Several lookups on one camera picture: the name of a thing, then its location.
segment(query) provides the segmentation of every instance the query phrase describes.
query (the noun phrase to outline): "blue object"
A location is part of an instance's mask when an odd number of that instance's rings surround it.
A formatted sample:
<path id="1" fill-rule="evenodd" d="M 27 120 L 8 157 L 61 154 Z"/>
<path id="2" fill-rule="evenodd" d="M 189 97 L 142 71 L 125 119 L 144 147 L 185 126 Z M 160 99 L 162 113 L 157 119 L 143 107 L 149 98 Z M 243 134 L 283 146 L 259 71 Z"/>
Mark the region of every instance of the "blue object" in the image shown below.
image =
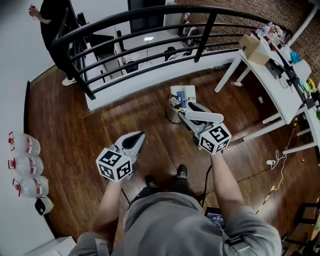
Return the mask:
<path id="1" fill-rule="evenodd" d="M 176 95 L 178 97 L 178 101 L 180 101 L 180 108 L 186 108 L 187 107 L 187 104 L 186 104 L 186 94 L 185 94 L 185 91 L 182 90 L 182 91 L 177 91 L 176 92 Z"/>
<path id="2" fill-rule="evenodd" d="M 298 55 L 298 53 L 296 53 L 294 51 L 290 52 L 290 57 L 291 57 L 291 60 L 292 60 L 292 64 L 296 64 L 296 63 L 301 61 L 301 58 Z"/>

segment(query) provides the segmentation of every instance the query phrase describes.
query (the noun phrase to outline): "person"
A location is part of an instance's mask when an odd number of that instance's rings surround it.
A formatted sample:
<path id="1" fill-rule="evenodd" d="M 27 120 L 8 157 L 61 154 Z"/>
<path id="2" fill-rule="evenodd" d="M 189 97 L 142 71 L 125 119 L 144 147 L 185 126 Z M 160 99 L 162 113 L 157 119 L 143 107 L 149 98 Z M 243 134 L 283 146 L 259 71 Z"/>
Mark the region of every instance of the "person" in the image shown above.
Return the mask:
<path id="1" fill-rule="evenodd" d="M 240 188 L 221 153 L 211 155 L 216 198 L 225 230 L 204 216 L 187 181 L 187 168 L 177 169 L 172 192 L 159 192 L 148 176 L 132 201 L 123 223 L 125 236 L 114 248 L 119 219 L 121 183 L 108 183 L 93 222 L 70 256 L 279 256 L 278 231 L 246 206 Z"/>
<path id="2" fill-rule="evenodd" d="M 29 8 L 29 15 L 40 21 L 44 45 L 52 60 L 58 69 L 66 73 L 66 78 L 62 81 L 63 86 L 74 84 L 76 80 L 68 66 L 68 62 L 70 62 L 68 57 L 61 53 L 54 52 L 51 49 L 51 44 L 54 37 L 58 34 L 68 5 L 68 0 L 43 0 L 40 11 L 34 6 Z"/>

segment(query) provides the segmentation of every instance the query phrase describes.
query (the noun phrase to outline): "white cabinet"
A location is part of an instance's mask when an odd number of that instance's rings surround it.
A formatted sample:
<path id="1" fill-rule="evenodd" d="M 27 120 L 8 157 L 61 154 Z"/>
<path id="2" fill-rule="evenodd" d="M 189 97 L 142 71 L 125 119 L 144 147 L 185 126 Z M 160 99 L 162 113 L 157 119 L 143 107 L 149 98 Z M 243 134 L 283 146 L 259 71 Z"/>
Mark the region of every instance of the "white cabinet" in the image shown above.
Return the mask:
<path id="1" fill-rule="evenodd" d="M 167 2 L 166 5 L 177 5 L 175 2 Z M 182 13 L 171 13 L 165 14 L 163 19 L 163 26 L 170 26 L 170 25 L 179 25 L 181 22 Z M 168 32 L 171 35 L 178 34 L 178 28 L 169 29 Z"/>
<path id="2" fill-rule="evenodd" d="M 68 256 L 76 243 L 72 236 L 59 237 L 24 256 Z"/>

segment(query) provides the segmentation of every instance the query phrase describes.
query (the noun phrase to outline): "white sneaker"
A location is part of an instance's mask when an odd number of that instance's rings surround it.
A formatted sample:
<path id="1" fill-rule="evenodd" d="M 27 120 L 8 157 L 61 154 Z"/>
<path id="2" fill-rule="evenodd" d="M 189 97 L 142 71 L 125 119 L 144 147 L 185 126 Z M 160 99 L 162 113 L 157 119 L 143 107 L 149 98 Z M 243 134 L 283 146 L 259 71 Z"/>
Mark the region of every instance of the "white sneaker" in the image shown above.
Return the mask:
<path id="1" fill-rule="evenodd" d="M 68 77 L 66 77 L 63 81 L 62 81 L 62 85 L 63 86 L 70 86 L 74 83 L 76 83 L 76 79 L 72 78 L 71 80 L 68 79 Z"/>

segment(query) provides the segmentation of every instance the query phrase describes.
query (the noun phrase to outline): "gray shirt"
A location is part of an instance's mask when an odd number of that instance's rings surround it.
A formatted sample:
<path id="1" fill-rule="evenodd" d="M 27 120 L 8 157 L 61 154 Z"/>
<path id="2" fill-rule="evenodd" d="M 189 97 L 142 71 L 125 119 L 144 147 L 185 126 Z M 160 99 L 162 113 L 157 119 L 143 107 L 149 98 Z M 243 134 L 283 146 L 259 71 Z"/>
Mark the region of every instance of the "gray shirt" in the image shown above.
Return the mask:
<path id="1" fill-rule="evenodd" d="M 161 192 L 135 201 L 123 218 L 125 236 L 114 248 L 101 236 L 82 234 L 71 256 L 280 256 L 278 231 L 256 216 L 248 206 L 240 207 L 225 225 L 223 235 L 207 219 L 192 197 Z M 237 252 L 226 243 L 228 236 L 241 236 L 247 249 Z"/>

